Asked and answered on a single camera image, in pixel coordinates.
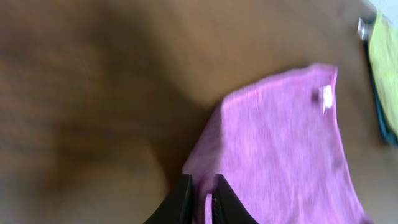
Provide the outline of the purple microfiber cloth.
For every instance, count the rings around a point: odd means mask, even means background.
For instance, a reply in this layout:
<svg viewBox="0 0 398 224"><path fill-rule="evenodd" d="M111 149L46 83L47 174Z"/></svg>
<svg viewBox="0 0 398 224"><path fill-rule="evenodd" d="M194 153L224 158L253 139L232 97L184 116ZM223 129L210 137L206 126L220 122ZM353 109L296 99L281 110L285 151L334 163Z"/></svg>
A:
<svg viewBox="0 0 398 224"><path fill-rule="evenodd" d="M350 179L336 115L338 69L314 64L226 96L183 172L197 223L210 223L215 175L258 223L369 223Z"/></svg>

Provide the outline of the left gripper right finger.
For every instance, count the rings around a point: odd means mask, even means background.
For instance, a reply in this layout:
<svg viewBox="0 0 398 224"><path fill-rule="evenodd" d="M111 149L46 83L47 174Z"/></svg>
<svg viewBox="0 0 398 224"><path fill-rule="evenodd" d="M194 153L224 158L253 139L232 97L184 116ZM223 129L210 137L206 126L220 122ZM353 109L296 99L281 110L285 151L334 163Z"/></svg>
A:
<svg viewBox="0 0 398 224"><path fill-rule="evenodd" d="M257 224L222 174L215 175L211 196L212 224Z"/></svg>

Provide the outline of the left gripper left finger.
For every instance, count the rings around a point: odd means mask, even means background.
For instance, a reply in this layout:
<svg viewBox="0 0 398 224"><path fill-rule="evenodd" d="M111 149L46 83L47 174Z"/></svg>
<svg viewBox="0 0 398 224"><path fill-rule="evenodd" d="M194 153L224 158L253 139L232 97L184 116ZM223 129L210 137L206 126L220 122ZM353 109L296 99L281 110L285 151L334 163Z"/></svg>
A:
<svg viewBox="0 0 398 224"><path fill-rule="evenodd" d="M193 214L192 176L183 174L144 224L191 224Z"/></svg>

